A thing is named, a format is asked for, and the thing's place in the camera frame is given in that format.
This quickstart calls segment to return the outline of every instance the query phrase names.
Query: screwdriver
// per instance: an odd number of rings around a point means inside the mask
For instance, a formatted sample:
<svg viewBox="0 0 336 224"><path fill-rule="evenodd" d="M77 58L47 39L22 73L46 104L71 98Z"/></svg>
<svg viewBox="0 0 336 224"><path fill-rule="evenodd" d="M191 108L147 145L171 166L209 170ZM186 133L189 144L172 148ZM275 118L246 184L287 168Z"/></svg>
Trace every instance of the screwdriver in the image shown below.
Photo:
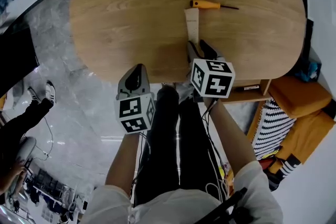
<svg viewBox="0 0 336 224"><path fill-rule="evenodd" d="M222 8L239 9L236 7L224 6L224 5L221 5L220 3L213 3L213 2L205 1L205 0L191 0L190 7L192 8L217 8L217 9L220 9L222 7Z"/></svg>

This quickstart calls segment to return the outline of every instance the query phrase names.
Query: oval table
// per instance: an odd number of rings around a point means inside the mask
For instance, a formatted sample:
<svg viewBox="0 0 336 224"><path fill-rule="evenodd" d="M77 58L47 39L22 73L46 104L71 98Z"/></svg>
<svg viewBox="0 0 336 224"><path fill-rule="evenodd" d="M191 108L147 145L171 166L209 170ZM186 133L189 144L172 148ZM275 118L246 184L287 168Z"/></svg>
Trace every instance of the oval table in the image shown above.
<svg viewBox="0 0 336 224"><path fill-rule="evenodd" d="M270 79L287 73L300 55L306 25L302 0L210 1L239 10L200 9L199 38L232 62L235 86L261 83L265 94ZM151 83L184 81L188 72L184 9L189 3L71 0L77 53L89 69L113 83L137 63L145 64Z"/></svg>

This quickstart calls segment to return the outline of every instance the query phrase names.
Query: white shirt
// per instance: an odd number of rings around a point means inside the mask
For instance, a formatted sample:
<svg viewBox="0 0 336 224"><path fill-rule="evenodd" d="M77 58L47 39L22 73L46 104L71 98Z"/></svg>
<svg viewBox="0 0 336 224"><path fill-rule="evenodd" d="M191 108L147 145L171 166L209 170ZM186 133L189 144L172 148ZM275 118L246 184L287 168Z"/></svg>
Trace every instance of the white shirt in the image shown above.
<svg viewBox="0 0 336 224"><path fill-rule="evenodd" d="M254 224L282 223L282 211L268 187L268 179L257 161L243 167L235 177L235 190L247 188L238 206L249 209ZM187 224L195 223L220 205L220 201L200 190L178 189L131 208L126 193L115 186L102 186L83 216L82 224Z"/></svg>

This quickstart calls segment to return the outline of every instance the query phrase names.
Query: marble floor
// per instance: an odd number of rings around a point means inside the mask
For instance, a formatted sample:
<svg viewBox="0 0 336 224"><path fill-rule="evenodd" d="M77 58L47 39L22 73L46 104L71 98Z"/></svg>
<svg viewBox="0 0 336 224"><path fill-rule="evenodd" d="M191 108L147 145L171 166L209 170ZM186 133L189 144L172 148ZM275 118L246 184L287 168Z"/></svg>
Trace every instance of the marble floor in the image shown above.
<svg viewBox="0 0 336 224"><path fill-rule="evenodd" d="M24 78L25 89L33 87L40 98L51 80L56 88L57 103L36 127L26 135L37 139L34 162L62 183L89 195L103 184L107 171L124 136L115 120L113 101L117 85L100 80L76 55L69 23L70 0L44 0L25 17L40 63ZM152 84L154 93L160 84ZM30 104L25 91L11 110L9 119L23 113ZM247 132L255 103L226 106L240 128ZM225 160L219 137L210 125L210 134ZM42 153L49 152L46 161Z"/></svg>

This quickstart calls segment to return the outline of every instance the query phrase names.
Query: person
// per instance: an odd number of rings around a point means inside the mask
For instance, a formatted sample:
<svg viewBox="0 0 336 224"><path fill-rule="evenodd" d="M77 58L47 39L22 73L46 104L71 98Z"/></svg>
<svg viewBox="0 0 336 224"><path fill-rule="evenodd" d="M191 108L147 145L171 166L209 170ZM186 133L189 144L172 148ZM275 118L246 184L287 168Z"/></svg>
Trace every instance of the person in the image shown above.
<svg viewBox="0 0 336 224"><path fill-rule="evenodd" d="M25 160L15 159L19 150L21 138L28 130L36 126L56 103L55 87L50 81L46 83L46 97L40 101L36 92L29 87L31 103L26 111L7 122L0 128L0 204L5 203L5 193L13 180L19 175L18 184L25 178Z"/></svg>
<svg viewBox="0 0 336 224"><path fill-rule="evenodd" d="M207 107L211 102L204 98ZM178 116L180 177L176 163ZM234 190L247 188L238 206L249 210L252 223L282 223L280 206L245 134L221 101L213 106L210 116L235 175ZM179 104L177 91L164 85L157 95L147 140L149 145L145 145L134 190L135 207L131 208L129 197L139 134L127 134L105 186L94 191L81 223L196 223L225 200L211 142L193 99Z"/></svg>

